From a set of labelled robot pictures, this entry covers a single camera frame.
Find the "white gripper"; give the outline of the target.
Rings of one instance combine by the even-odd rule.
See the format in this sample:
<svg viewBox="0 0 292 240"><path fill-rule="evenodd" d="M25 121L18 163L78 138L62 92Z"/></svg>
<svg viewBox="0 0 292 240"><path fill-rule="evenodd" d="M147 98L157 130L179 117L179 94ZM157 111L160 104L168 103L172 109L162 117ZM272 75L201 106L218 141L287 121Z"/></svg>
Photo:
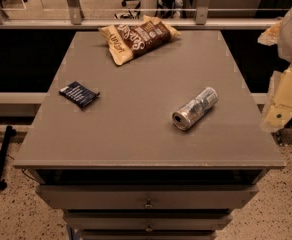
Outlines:
<svg viewBox="0 0 292 240"><path fill-rule="evenodd" d="M292 63L292 7L282 21L266 29L257 39L262 45L278 43L279 57ZM277 132L292 119L292 64L283 72L274 71L269 82L260 127Z"/></svg>

